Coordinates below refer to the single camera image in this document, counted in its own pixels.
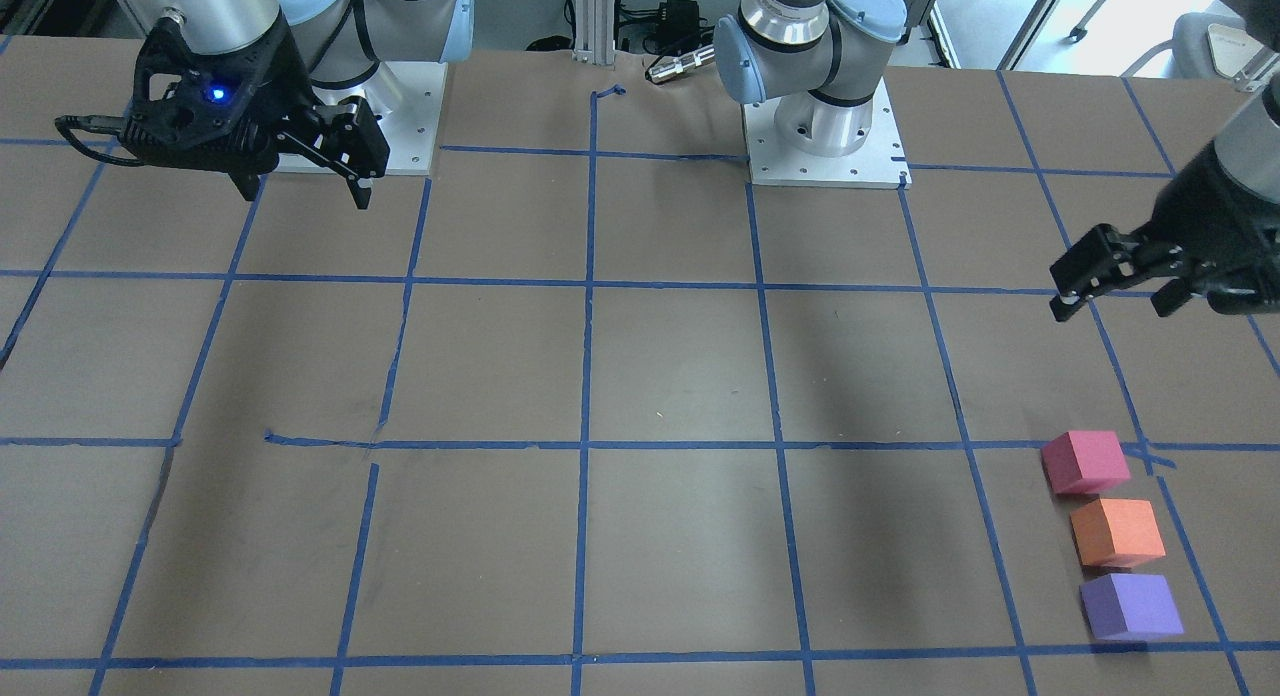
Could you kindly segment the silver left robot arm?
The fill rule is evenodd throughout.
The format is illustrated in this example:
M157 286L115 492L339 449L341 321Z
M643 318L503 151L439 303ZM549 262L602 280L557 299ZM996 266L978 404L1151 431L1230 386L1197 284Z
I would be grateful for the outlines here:
M562 134L552 116L563 67L485 77L483 84L410 90L415 75L443 73L470 58L475 0L279 0L315 93L370 96L370 123L390 143L393 168L417 148L434 152L439 125L474 125L515 145L524 130L540 145ZM908 20L902 0L741 0L710 29L728 99L763 113L767 148L826 168L867 157L890 134L876 116L893 45ZM1129 234L1093 226L1052 264L1052 312L1066 321L1088 299L1161 278L1160 316L1203 298L1224 316L1277 310L1277 84L1228 122L1158 194L1151 217Z

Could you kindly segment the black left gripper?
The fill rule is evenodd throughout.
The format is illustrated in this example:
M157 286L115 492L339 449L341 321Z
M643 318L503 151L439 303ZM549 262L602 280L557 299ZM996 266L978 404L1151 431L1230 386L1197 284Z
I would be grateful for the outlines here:
M1170 278L1151 296L1160 319L1193 299L1222 316L1277 313L1277 203L1240 186L1206 145L1160 191L1140 234L1092 226L1052 264L1050 310L1066 322L1098 296Z

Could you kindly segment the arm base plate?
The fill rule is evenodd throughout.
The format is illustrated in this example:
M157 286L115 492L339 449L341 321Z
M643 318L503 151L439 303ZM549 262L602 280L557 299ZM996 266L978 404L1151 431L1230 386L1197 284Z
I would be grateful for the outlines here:
M913 186L886 81L855 107L836 107L812 93L744 105L742 128L754 186Z
M378 116L390 154L385 175L430 175L448 67L435 61L333 58L312 73L325 104L362 96Z

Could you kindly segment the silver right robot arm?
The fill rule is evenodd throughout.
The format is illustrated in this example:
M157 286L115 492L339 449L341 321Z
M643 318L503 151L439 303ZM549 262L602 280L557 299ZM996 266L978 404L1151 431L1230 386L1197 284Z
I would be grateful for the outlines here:
M366 209L393 155L384 125L412 105L390 63L465 61L475 0L120 0L146 37L122 116L65 116L114 137L119 168L229 177L255 200L284 154L333 171Z

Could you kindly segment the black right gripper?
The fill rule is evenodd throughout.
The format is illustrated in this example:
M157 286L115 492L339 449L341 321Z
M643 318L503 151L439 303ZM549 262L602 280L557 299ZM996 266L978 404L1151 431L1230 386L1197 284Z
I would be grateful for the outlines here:
M223 173L247 201L285 152L342 177L366 210L390 159L367 99L319 104L283 13L253 44L220 55L193 52L178 22L161 17L136 59L124 119L120 145L145 166Z

